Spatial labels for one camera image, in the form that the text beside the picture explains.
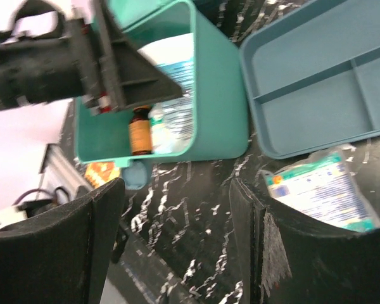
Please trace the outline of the blue divided tray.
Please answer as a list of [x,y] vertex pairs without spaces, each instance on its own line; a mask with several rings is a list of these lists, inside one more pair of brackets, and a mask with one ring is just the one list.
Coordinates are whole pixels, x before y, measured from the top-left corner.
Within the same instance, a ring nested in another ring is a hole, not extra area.
[[239,51],[265,155],[380,136],[380,1],[309,1]]

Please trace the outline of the white green bottle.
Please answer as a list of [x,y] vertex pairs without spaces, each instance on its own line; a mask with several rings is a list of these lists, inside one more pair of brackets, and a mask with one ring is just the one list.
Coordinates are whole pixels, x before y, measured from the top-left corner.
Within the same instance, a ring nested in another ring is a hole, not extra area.
[[158,104],[152,107],[149,121],[153,153],[157,155],[172,153],[175,139],[164,121],[163,110]]

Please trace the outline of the teal medicine kit box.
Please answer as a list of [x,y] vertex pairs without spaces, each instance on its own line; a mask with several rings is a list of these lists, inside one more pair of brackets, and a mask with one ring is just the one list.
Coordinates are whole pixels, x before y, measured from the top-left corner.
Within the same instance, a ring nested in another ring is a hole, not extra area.
[[94,30],[116,45],[121,106],[75,101],[75,153],[112,162],[143,188],[154,163],[237,158],[248,147],[248,102],[238,48],[192,1],[104,1]]

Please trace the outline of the long blue white packet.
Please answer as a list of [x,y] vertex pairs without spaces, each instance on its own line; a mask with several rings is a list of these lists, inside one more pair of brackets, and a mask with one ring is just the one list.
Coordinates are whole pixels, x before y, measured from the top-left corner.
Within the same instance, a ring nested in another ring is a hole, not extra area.
[[161,39],[143,46],[139,52],[181,86],[183,97],[155,104],[162,108],[164,121],[174,136],[175,144],[172,153],[181,153],[188,147],[194,133],[193,34]]

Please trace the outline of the cotton swab pack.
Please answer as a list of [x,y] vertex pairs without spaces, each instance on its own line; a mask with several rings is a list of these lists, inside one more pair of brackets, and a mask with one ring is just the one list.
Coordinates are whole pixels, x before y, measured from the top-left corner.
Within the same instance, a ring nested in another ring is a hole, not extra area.
[[360,192],[339,148],[316,151],[261,174],[272,198],[315,220],[355,232],[380,227],[379,216]]

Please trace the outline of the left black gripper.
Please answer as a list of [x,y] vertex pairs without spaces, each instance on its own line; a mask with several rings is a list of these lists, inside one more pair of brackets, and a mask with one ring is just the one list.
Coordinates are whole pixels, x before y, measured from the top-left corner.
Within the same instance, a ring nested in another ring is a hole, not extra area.
[[[15,35],[23,18],[55,12],[55,28],[42,35]],[[25,1],[0,32],[0,111],[87,96],[98,99],[98,43],[84,18],[67,19],[47,1]]]

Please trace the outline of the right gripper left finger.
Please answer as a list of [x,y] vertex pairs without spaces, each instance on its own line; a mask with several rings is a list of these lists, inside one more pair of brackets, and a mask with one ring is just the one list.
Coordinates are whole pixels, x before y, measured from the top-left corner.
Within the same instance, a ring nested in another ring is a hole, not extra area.
[[0,303],[99,303],[125,184],[121,178],[0,232]]

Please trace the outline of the brown medicine bottle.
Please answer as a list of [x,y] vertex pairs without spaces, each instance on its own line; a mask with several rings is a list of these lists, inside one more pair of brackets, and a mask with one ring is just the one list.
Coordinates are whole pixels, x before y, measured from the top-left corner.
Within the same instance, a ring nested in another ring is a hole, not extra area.
[[133,155],[149,155],[152,153],[151,130],[148,114],[150,106],[134,108],[129,122],[130,148]]

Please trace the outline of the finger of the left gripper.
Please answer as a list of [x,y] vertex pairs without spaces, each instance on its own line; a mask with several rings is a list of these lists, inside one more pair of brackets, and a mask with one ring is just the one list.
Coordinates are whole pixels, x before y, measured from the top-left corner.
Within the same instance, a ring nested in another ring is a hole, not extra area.
[[105,1],[93,1],[101,55],[102,110],[123,111],[181,98],[181,86],[137,51]]

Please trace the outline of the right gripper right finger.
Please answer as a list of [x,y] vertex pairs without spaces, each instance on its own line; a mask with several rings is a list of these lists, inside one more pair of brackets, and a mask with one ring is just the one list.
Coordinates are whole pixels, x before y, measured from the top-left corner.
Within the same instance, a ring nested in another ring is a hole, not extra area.
[[229,201],[243,303],[380,303],[380,228],[325,224],[240,179]]

